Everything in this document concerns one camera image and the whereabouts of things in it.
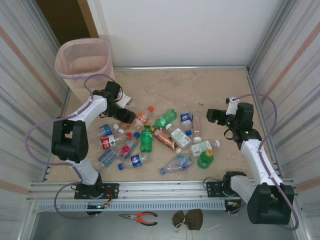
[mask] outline green soda bottle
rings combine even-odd
[[[212,150],[208,149],[200,154],[197,163],[200,168],[207,169],[213,161],[214,153]]]
[[[173,120],[175,120],[178,117],[177,113],[170,109],[166,111],[165,114],[163,114],[161,117],[159,117],[157,120],[155,120],[154,128],[165,128],[169,123],[171,123]]]
[[[152,152],[152,138],[153,132],[149,125],[144,126],[144,130],[141,132],[141,145],[140,150],[141,152]]]

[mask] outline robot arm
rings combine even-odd
[[[128,124],[133,122],[136,115],[124,108],[130,103],[131,98],[122,92],[116,82],[108,81],[104,90],[95,90],[92,94],[93,98],[89,97],[71,114],[75,115],[74,117],[53,124],[51,152],[76,168],[82,176],[83,192],[96,198],[102,192],[102,180],[88,158],[87,129],[101,114]]]
[[[254,106],[233,99],[226,99],[227,110],[209,109],[206,117],[209,122],[217,121],[218,125],[227,126],[232,132],[232,140],[247,159],[255,184],[243,172],[227,172],[223,177],[224,188],[231,194],[238,193],[247,203],[248,216],[253,224],[287,225],[291,210],[271,177],[282,188],[291,204],[294,201],[294,190],[292,186],[284,185],[278,177],[263,147],[260,150],[263,160],[260,159],[259,145],[262,138],[253,129]]]

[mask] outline plastic bottle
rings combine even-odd
[[[94,163],[94,169],[99,171],[102,168],[107,168],[116,160],[116,158],[116,151],[114,151],[113,148],[109,148],[98,158],[98,162]]]
[[[200,156],[203,151],[214,150],[220,148],[219,140],[214,141],[203,141],[197,144],[194,144],[190,147],[190,151],[194,157]]]
[[[132,156],[130,159],[131,159],[130,161],[127,160],[124,163],[120,163],[118,165],[118,168],[120,170],[133,169],[133,168],[140,167],[148,162],[151,162],[151,158],[148,152],[141,152],[135,156]]]
[[[148,122],[152,112],[154,111],[153,106],[149,106],[147,110],[140,113],[134,120],[134,128],[136,131],[142,129],[142,127]]]
[[[191,115],[189,113],[189,110],[184,109],[182,110],[182,114],[180,115],[181,125],[182,128],[185,130],[185,134],[187,136],[192,135],[192,121],[191,121]]]
[[[112,133],[115,133],[116,130],[118,130],[118,129],[119,129],[119,126],[116,123],[103,125],[100,127],[99,130],[94,130],[92,132],[89,132],[88,133],[88,140],[109,136]]]
[[[140,137],[140,133],[135,132],[133,137],[129,138],[125,145],[120,149],[117,156],[121,160],[126,160],[128,157],[130,157],[131,153],[134,151],[138,144],[138,138]]]
[[[192,164],[193,158],[190,155],[182,154],[172,159],[163,168],[160,168],[159,171],[161,175],[175,173],[188,169]]]
[[[192,122],[193,122],[193,142],[198,144],[201,143],[201,120],[200,120],[200,112],[193,113],[192,116]]]
[[[115,147],[116,145],[121,145],[124,143],[127,138],[131,138],[132,134],[127,133],[127,134],[122,134],[122,133],[115,133],[112,135],[104,136],[100,138],[100,146],[102,146],[103,149],[108,149]]]
[[[210,149],[208,149],[207,151],[203,151],[198,160],[198,166],[202,169],[207,169],[210,164],[214,161],[214,152]]]
[[[118,124],[118,127],[119,127],[118,132],[121,133],[122,131],[124,132],[125,130],[129,129],[131,127],[131,124],[121,121]]]
[[[144,126],[144,130],[141,132],[141,144],[140,151],[143,152],[152,152],[152,140],[153,132],[149,125]]]
[[[155,129],[153,126],[151,126],[150,129],[153,132],[154,138],[158,139],[160,143],[175,151],[176,154],[181,152],[182,149],[175,143],[166,130],[163,128]]]
[[[155,120],[153,127],[155,129],[165,128],[169,123],[171,123],[177,117],[178,117],[177,113],[173,109],[170,109],[166,111],[166,113],[163,114],[161,117],[159,117],[157,120]]]
[[[171,123],[169,123],[165,129],[168,131],[170,136],[172,137],[173,141],[178,144],[178,146],[183,149],[185,148],[190,142],[190,138],[187,137],[183,131],[181,131],[180,128],[176,126],[172,126]]]

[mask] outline orange-handled pliers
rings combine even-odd
[[[139,212],[136,215],[134,215],[134,214],[120,214],[119,216],[123,217],[125,219],[135,219],[137,223],[140,223],[140,224],[145,225],[145,226],[154,226],[154,225],[158,224],[156,221],[155,222],[147,222],[147,221],[143,221],[143,220],[141,220],[139,218],[139,217],[142,217],[144,215],[151,215],[151,216],[154,216],[154,217],[158,217],[157,214],[155,214],[154,212],[151,212],[151,211]]]

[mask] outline beige floor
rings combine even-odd
[[[141,109],[152,105],[154,117],[150,122],[168,109],[173,108],[178,113],[184,107],[191,111],[201,112],[202,139],[221,142],[221,147],[214,153],[214,161],[207,169],[200,169],[196,164],[183,172],[160,175],[159,168],[163,167],[176,155],[166,146],[153,139],[151,153],[153,162],[135,169],[118,170],[117,159],[109,168],[100,171],[103,181],[169,181],[169,180],[202,180],[206,177],[221,179],[226,171],[243,171],[251,178],[252,173],[248,163],[237,145],[232,140],[225,139],[223,133],[225,126],[210,123],[206,119],[208,109],[227,109],[225,99],[250,93],[246,74],[243,70],[205,70],[205,71],[141,71],[141,72],[116,72],[116,81],[123,87],[126,95],[133,98],[132,106],[139,104]],[[253,104],[253,98],[247,97],[242,102]],[[75,111],[81,105],[72,93],[66,114]],[[254,112],[254,128],[262,134],[262,127],[257,111]],[[116,123],[112,118],[100,119],[92,123],[89,130],[98,129],[99,126]],[[179,125],[177,118],[174,125]],[[94,165],[97,158],[103,153],[97,150],[95,142],[90,143],[89,159]],[[48,176],[49,182],[76,181],[77,175],[69,167],[54,166]]]

